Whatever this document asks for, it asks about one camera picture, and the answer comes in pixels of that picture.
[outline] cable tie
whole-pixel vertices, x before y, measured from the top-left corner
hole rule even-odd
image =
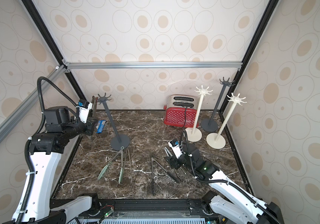
[[[206,215],[212,215],[213,213],[206,213],[204,210],[202,210],[203,213],[205,213]]]
[[[28,176],[29,174],[36,174],[36,173],[37,173],[37,171],[33,171],[33,172],[26,172],[26,173],[25,173],[25,175],[27,175],[27,176]]]
[[[100,213],[100,210],[95,214],[95,215],[91,215],[91,214],[88,214],[89,216],[97,216],[98,214]]]

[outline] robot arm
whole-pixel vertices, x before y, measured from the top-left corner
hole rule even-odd
[[[80,196],[75,200],[52,209],[50,211],[50,194],[54,180],[55,170],[69,140],[79,134],[91,135],[94,132],[96,119],[88,118],[92,103],[80,100],[79,115],[66,106],[56,106],[44,110],[46,117],[46,133],[35,134],[29,138],[30,159],[34,172],[27,173],[27,179],[20,199],[20,203],[12,216],[14,223],[20,213],[23,213],[22,223],[67,223],[78,214],[92,207],[91,196]],[[79,122],[70,118],[73,113]],[[34,181],[29,193],[30,174],[34,173]],[[28,194],[26,210],[21,211],[25,195]]]
[[[284,223],[281,210],[276,204],[271,202],[268,205],[243,190],[213,163],[204,161],[193,143],[182,144],[181,139],[174,139],[168,144],[174,152],[173,156],[165,157],[171,168],[185,166],[197,181],[208,183],[230,200],[226,201],[215,192],[208,192],[203,198],[205,213],[221,214],[236,224]]]

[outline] aluminum frame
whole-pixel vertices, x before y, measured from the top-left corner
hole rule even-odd
[[[65,62],[68,69],[241,68],[242,61],[203,62]]]
[[[58,69],[54,69],[49,75],[48,79],[55,81],[60,74],[64,74],[65,66],[59,65]],[[45,92],[50,87],[47,82],[42,82],[41,89]],[[7,137],[7,135],[13,130],[18,122],[28,113],[28,111],[38,102],[37,88],[14,110],[14,112],[7,117],[0,125],[0,143]]]

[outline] marble surface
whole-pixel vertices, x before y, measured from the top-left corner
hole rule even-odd
[[[130,137],[130,145],[126,149],[130,153],[131,162],[129,155],[127,155],[122,183],[118,183],[121,156],[118,156],[103,177],[97,180],[103,167],[116,154],[116,151],[110,146],[110,140],[115,137],[115,134],[108,117],[105,111],[97,111],[97,118],[107,121],[103,132],[95,133],[92,141],[83,137],[57,199],[73,199],[83,193],[91,192],[98,193],[100,199],[201,198],[207,191],[213,190],[206,184],[200,184],[190,176],[189,172],[185,174],[181,169],[177,170],[177,174],[182,183],[175,183],[165,175],[165,172],[158,165],[154,164],[156,195],[153,196],[151,192],[151,157],[154,157],[165,169],[176,175],[173,170],[170,170],[164,159],[166,156],[164,147],[168,146],[168,141],[174,138],[179,139],[183,129],[165,125],[163,122],[164,111],[123,110],[111,112],[118,132]],[[200,112],[199,121],[210,117],[210,115],[211,111]],[[219,125],[221,124],[217,114],[215,120]],[[222,136],[226,140],[226,146],[221,150],[215,150],[206,143],[206,136],[209,132],[204,131],[201,127],[199,129],[202,132],[202,139],[195,145],[200,150],[228,159],[205,153],[202,153],[203,157],[215,162],[229,178],[244,188],[225,131]]]

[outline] metal tongs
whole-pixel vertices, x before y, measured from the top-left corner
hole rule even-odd
[[[108,164],[106,164],[104,166],[104,168],[101,170],[99,176],[98,176],[98,180],[104,175],[104,173],[107,171],[108,167],[115,161],[115,159],[118,157],[118,155],[121,154],[121,169],[120,169],[120,175],[119,175],[119,183],[122,183],[123,181],[123,174],[124,174],[124,165],[125,163],[123,162],[123,155],[124,155],[124,151],[123,150],[119,150],[117,152],[116,155],[114,155],[114,157],[108,162]]]
[[[173,179],[176,183],[180,183],[179,180],[174,176],[172,175],[169,171],[167,171],[165,168],[162,167],[162,165],[160,165],[160,163],[154,159],[153,157],[151,158],[151,177],[152,177],[152,180],[151,180],[151,191],[153,193],[153,196],[155,196],[155,182],[154,182],[154,177],[155,177],[155,173],[154,173],[154,165],[153,165],[153,162],[155,162],[156,164],[158,164],[158,166],[166,173],[166,175],[168,177],[170,177],[171,179]]]

